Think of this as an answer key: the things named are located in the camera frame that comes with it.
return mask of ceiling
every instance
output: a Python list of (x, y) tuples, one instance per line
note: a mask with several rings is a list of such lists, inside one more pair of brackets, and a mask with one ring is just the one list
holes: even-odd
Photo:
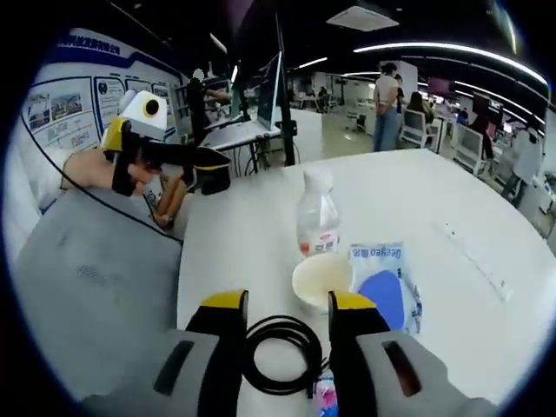
[[(527, 7), (528, 4), (506, 8), (516, 37), (517, 53), (514, 53), (507, 26), (498, 23), (501, 20), (496, 18), (500, 15), (497, 13), (500, 8), (486, 1), (443, 4), (430, 0), (374, 0), (374, 7), (380, 7), (384, 14), (400, 24), (383, 30), (361, 32), (326, 23), (330, 17), (355, 5), (358, 0), (253, 0), (240, 29), (234, 31), (228, 7), (232, 5), (233, 10), (239, 10), (249, 1), (113, 0), (113, 4), (152, 33), (140, 28), (130, 18), (122, 19), (121, 11), (109, 2), (101, 2), (103, 6), (88, 14), (81, 25), (119, 38), (153, 55), (164, 55), (186, 74), (191, 74), (195, 68), (206, 69), (208, 61), (216, 70), (227, 68), (230, 56), (225, 56), (210, 41), (209, 33), (213, 33), (228, 47), (232, 57), (241, 58), (242, 71), (253, 73), (278, 50), (276, 12), (288, 68), (294, 69), (324, 56), (328, 58), (323, 63), (296, 71), (300, 74), (313, 71), (335, 74), (373, 71), (380, 60), (403, 59), (416, 65), (423, 79), (439, 76), (476, 85), (520, 103), (540, 116), (544, 114), (546, 101), (532, 90), (546, 96), (548, 88), (493, 59), (438, 49), (405, 48), (360, 54), (355, 54), (353, 50), (391, 42), (457, 43), (510, 57), (549, 80), (556, 77), (551, 65), (552, 56), (542, 46), (546, 45), (544, 31), (551, 25), (550, 13), (542, 7), (536, 12)], [(470, 63), (498, 71), (503, 76), (470, 66)], [(513, 111), (523, 116), (519, 109)]]

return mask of white table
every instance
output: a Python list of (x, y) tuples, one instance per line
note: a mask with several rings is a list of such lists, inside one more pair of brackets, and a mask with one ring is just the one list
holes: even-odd
[[(334, 174), (340, 249), (353, 242), (404, 241), (423, 300), (416, 339), (447, 364), (450, 381), (466, 395), (500, 403), (546, 341), (556, 306), (556, 259), (539, 234), (486, 184), (426, 149), (313, 164)], [(247, 288), (249, 325), (271, 314), (300, 317), (328, 352), (326, 319), (306, 319), (290, 285), (300, 260), (295, 206), (305, 166), (243, 177), (220, 194), (195, 199), (182, 254), (179, 328), (205, 297)], [(509, 302), (500, 301), (434, 226), (443, 222), (476, 254), (485, 254), (481, 267), (506, 278), (513, 289)], [(302, 364), (282, 344), (261, 347), (256, 360), (274, 378), (297, 376)], [(302, 393), (272, 397), (244, 381), (238, 415), (297, 416), (306, 406)]]

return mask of floor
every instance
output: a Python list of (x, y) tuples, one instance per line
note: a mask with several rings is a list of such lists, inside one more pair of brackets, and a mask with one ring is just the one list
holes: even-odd
[[(322, 159), (363, 154), (373, 148), (373, 138), (367, 135), (364, 130), (356, 129), (354, 122), (348, 120), (344, 115), (323, 115), (322, 141)], [(399, 147), (409, 146), (405, 143), (399, 143)], [(444, 140), (440, 155), (451, 161), (453, 153), (450, 141)], [(502, 192), (502, 186), (490, 175), (484, 175), (481, 180), (497, 193)], [(547, 237), (553, 227), (554, 219), (551, 215), (545, 215), (539, 210), (538, 214), (531, 220), (531, 224), (541, 236)]]

